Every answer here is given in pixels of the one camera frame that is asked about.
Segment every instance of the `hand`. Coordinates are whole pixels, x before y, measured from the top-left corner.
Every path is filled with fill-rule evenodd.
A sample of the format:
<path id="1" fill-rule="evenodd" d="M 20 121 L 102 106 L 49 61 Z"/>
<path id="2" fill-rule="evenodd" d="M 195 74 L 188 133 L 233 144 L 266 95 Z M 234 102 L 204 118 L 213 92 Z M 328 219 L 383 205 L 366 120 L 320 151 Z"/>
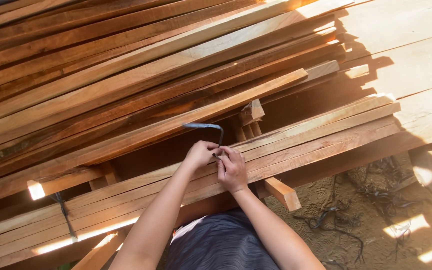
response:
<path id="1" fill-rule="evenodd" d="M 191 166 L 194 169 L 203 167 L 213 159 L 213 153 L 219 155 L 223 150 L 219 149 L 219 145 L 212 142 L 199 141 L 192 145 L 188 154 L 184 158 L 183 163 Z"/>
<path id="2" fill-rule="evenodd" d="M 220 146 L 228 156 L 219 156 L 217 160 L 217 178 L 231 194 L 248 188 L 248 174 L 244 156 L 240 151 L 227 146 Z"/>

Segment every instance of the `forearm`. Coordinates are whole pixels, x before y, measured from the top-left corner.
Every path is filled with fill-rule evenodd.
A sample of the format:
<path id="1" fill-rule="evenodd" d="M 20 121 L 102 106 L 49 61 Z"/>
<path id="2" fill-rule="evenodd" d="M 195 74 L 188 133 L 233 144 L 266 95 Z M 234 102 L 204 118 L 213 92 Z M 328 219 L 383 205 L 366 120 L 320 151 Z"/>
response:
<path id="1" fill-rule="evenodd" d="M 325 269 L 303 239 L 248 188 L 235 192 L 233 196 L 282 270 Z"/>
<path id="2" fill-rule="evenodd" d="M 134 224 L 110 270 L 156 268 L 194 170 L 191 164 L 180 165 Z"/>

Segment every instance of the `stacked timber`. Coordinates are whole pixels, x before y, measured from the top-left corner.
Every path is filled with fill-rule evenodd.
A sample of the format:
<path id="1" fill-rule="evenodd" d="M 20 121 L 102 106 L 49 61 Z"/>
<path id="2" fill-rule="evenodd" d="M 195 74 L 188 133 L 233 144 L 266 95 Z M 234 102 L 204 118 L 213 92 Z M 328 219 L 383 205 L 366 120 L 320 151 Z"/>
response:
<path id="1" fill-rule="evenodd" d="M 1 6 L 0 199 L 85 182 L 93 191 L 65 202 L 67 217 L 54 204 L 1 221 L 0 268 L 133 224 L 179 165 L 121 179 L 112 159 L 186 132 L 184 123 L 214 123 L 336 77 L 345 49 L 330 12 L 351 3 Z M 395 134 L 397 111 L 390 95 L 370 95 L 232 147 L 252 183 Z M 225 191 L 216 171 L 196 172 L 184 205 Z"/>

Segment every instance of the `black plastic strap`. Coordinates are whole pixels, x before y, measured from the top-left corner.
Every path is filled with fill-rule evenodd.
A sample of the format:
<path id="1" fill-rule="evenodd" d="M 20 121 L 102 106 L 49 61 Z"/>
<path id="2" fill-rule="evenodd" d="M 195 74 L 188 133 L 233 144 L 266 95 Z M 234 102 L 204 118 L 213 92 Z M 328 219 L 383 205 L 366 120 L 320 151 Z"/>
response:
<path id="1" fill-rule="evenodd" d="M 71 224 L 69 223 L 68 218 L 68 211 L 64 207 L 64 201 L 61 198 L 61 194 L 59 192 L 56 192 L 54 194 L 49 195 L 53 200 L 57 201 L 59 205 L 61 206 L 61 212 L 63 213 L 64 219 L 66 220 L 66 223 L 68 224 L 69 229 L 69 235 L 71 236 L 71 240 L 73 243 L 78 242 L 78 238 L 76 238 L 75 231 L 73 230 Z"/>

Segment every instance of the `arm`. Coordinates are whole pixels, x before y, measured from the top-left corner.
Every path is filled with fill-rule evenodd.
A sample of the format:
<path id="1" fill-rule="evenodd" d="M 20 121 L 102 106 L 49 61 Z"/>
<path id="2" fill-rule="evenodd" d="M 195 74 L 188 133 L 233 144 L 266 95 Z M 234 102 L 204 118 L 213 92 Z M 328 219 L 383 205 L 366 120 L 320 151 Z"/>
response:
<path id="1" fill-rule="evenodd" d="M 191 147 L 173 176 L 133 225 L 109 270 L 156 269 L 192 175 L 211 161 L 213 153 L 221 151 L 217 144 L 204 141 Z"/>
<path id="2" fill-rule="evenodd" d="M 249 190 L 243 155 L 227 146 L 221 149 L 229 157 L 217 161 L 218 179 L 248 216 L 276 264 L 282 270 L 324 270 L 303 239 Z"/>

